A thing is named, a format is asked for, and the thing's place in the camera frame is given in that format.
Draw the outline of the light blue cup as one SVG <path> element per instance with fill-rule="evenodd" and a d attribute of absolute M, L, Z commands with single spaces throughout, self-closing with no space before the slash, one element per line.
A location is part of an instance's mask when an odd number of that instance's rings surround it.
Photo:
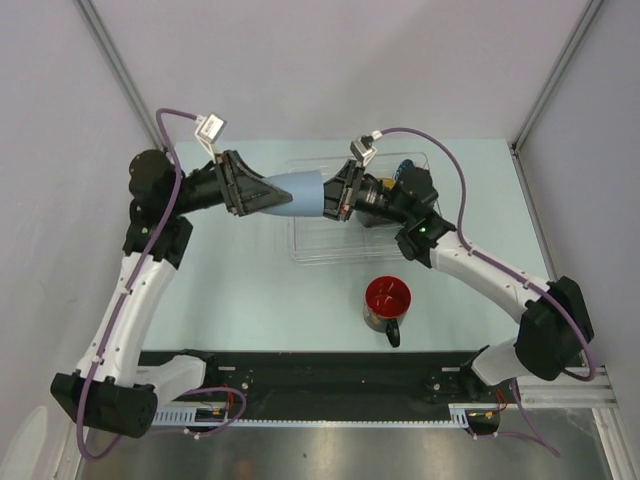
<path fill-rule="evenodd" d="M 321 217 L 324 210 L 324 183 L 319 170 L 289 172 L 267 178 L 267 181 L 292 196 L 292 201 L 263 210 L 284 217 Z"/>

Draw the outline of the clear wire dish rack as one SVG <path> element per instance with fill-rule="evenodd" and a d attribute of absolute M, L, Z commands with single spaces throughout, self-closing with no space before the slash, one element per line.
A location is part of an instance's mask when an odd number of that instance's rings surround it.
<path fill-rule="evenodd" d="M 381 180 L 395 180 L 398 168 L 405 160 L 416 167 L 430 168 L 425 152 L 392 151 L 379 153 L 366 168 L 366 173 Z M 298 158 L 285 165 L 287 173 L 319 170 L 326 181 L 345 161 L 339 156 Z M 346 223 L 316 217 L 290 217 L 287 222 L 288 252 L 301 266 L 401 260 L 403 256 L 394 239 L 399 230 L 397 224 L 365 227 L 357 213 Z"/>

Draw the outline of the blue triangle pattern bowl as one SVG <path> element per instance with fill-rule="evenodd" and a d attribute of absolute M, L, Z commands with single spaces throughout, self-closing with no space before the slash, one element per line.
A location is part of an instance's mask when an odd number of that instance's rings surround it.
<path fill-rule="evenodd" d="M 394 173 L 394 180 L 398 181 L 400 179 L 400 176 L 408 169 L 411 168 L 415 168 L 416 164 L 414 163 L 413 160 L 411 159 L 405 159 L 403 161 L 400 162 L 400 164 L 398 165 L 398 167 L 396 168 L 396 171 Z"/>

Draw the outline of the black floral mug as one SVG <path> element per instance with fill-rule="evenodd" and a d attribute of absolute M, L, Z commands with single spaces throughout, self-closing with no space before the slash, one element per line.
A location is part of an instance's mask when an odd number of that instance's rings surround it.
<path fill-rule="evenodd" d="M 377 333 L 384 334 L 392 348 L 401 345 L 400 326 L 412 302 L 407 284 L 394 276 L 372 280 L 364 293 L 363 319 Z"/>

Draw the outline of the yellow round plate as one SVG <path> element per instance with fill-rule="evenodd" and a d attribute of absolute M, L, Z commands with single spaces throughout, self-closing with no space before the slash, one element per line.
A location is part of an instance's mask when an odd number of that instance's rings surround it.
<path fill-rule="evenodd" d="M 386 178 L 386 177 L 379 178 L 379 182 L 385 189 L 389 189 L 389 190 L 391 190 L 396 183 L 396 181 L 393 178 Z"/>

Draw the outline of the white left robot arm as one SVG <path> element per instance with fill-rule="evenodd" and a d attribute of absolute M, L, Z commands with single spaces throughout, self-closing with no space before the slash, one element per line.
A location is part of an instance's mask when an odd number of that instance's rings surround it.
<path fill-rule="evenodd" d="M 223 205 L 238 216 L 292 215 L 301 199 L 295 175 L 262 177 L 233 150 L 190 174 L 167 153 L 146 150 L 132 159 L 129 175 L 130 224 L 116 288 L 75 370 L 56 374 L 50 386 L 79 439 L 86 428 L 140 438 L 159 407 L 190 393 L 207 400 L 220 390 L 220 374 L 196 351 L 176 354 L 147 378 L 137 373 L 152 317 L 192 235 L 187 214 Z"/>

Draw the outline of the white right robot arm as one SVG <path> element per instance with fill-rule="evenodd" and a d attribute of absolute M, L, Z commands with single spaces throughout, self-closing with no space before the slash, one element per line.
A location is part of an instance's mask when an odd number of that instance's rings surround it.
<path fill-rule="evenodd" d="M 356 161 L 323 184 L 324 216 L 346 221 L 362 212 L 400 225 L 397 246 L 409 261 L 448 274 L 493 301 L 519 326 L 515 338 L 488 346 L 467 364 L 463 393 L 484 401 L 505 380 L 531 374 L 553 381 L 594 338 L 580 286 L 562 276 L 545 281 L 502 263 L 470 241 L 438 212 L 429 170 L 409 166 L 392 187 L 365 173 Z"/>

